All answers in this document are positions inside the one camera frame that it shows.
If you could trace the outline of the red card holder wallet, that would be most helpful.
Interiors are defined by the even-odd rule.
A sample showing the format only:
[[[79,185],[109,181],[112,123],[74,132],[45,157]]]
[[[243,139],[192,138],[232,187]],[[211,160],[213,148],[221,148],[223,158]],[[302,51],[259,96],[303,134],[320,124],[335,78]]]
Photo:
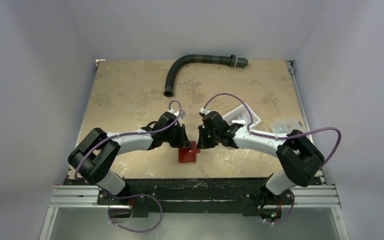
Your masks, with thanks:
[[[196,141],[190,141],[191,147],[182,147],[178,149],[178,162],[181,164],[195,163],[200,149],[197,148]]]

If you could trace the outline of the white plastic card box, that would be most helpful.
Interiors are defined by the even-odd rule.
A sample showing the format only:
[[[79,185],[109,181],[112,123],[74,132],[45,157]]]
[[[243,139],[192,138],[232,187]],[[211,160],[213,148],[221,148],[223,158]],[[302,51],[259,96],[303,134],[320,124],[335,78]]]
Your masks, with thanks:
[[[245,127],[250,125],[250,128],[256,127],[261,123],[262,119],[252,110],[252,108],[246,103],[246,107],[241,104],[231,111],[227,112],[222,118],[229,124],[234,123],[243,124]]]

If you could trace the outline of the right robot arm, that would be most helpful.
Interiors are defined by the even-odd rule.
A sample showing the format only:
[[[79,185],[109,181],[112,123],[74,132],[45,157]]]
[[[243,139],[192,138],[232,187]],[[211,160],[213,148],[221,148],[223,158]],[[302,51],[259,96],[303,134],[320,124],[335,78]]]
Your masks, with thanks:
[[[198,127],[197,148],[227,148],[254,150],[277,157],[282,170],[264,183],[260,196],[268,204],[295,186],[307,187],[325,161],[323,154],[299,130],[289,134],[252,131],[241,123],[228,124],[216,111],[200,110],[202,125]]]

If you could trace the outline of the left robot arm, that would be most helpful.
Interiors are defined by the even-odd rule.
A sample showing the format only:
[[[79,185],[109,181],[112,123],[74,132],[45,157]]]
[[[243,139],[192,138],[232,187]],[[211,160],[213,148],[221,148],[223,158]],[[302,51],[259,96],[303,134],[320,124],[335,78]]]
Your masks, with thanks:
[[[182,124],[184,111],[166,111],[157,121],[137,131],[109,133],[92,129],[70,153],[67,162],[84,180],[109,192],[118,205],[129,199],[127,184],[111,170],[116,157],[134,151],[150,151],[168,143],[172,148],[189,148],[190,141]]]

